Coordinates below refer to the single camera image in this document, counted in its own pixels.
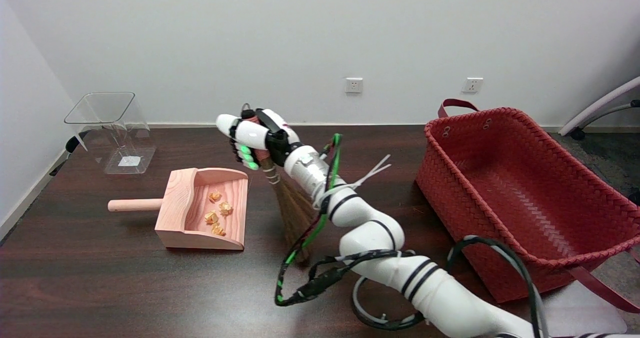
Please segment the transparent container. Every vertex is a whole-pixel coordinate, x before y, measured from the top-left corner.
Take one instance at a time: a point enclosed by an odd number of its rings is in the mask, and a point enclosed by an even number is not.
[[[132,92],[86,94],[64,119],[106,174],[144,173],[156,152],[135,97]]]

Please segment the dark wooden table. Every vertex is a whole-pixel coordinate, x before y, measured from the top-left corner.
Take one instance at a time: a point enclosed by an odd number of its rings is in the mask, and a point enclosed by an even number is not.
[[[300,127],[306,144],[322,147],[344,134],[340,175],[352,182],[387,153],[391,168],[358,189],[373,207],[394,217],[414,249],[443,265],[453,244],[414,183],[425,152],[422,126]],[[163,196],[169,172],[229,167],[229,144],[215,128],[154,130],[157,152],[146,173],[106,176],[76,150],[0,249],[0,337],[432,337],[420,324],[402,332],[362,325],[350,309],[357,279],[350,273],[318,299],[278,308],[274,287],[288,247],[272,188],[248,171],[243,252],[165,249],[154,213],[110,213],[110,199]],[[348,229],[331,225],[313,244],[315,258],[338,254]],[[304,271],[286,277],[285,294]],[[454,276],[490,301],[460,259]],[[410,304],[390,288],[368,283],[361,301],[371,313],[400,318]]]

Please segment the electrical outlet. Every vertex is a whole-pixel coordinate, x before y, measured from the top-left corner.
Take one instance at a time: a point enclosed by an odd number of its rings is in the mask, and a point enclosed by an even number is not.
[[[468,77],[466,79],[466,83],[464,85],[464,87],[462,88],[462,92],[468,92],[468,93],[476,93],[476,92],[480,92],[480,88],[482,87],[482,82],[484,81],[483,78],[480,77]]]
[[[347,77],[347,81],[344,91],[348,94],[361,94],[362,93],[362,77]]]

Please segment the broom bristles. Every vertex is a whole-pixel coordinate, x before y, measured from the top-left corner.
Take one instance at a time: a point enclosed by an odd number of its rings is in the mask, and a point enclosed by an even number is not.
[[[272,187],[278,199],[286,244],[291,247],[306,229],[309,228],[316,214],[315,210],[306,195],[291,185],[284,177],[277,174],[274,162],[270,158],[260,160],[260,166],[263,170],[269,170],[269,172],[265,172],[265,174],[271,182],[277,182],[272,185]],[[311,252],[309,247],[305,247],[297,254],[295,261],[305,263],[309,260],[310,256]]]

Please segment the gray carpet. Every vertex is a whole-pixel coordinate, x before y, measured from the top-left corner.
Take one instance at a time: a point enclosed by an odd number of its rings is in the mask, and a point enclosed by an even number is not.
[[[585,140],[552,135],[610,186],[625,196],[640,187],[640,133],[588,133]],[[640,267],[628,254],[610,258],[593,271],[611,288],[640,305]],[[640,334],[640,316],[622,313],[629,334]]]

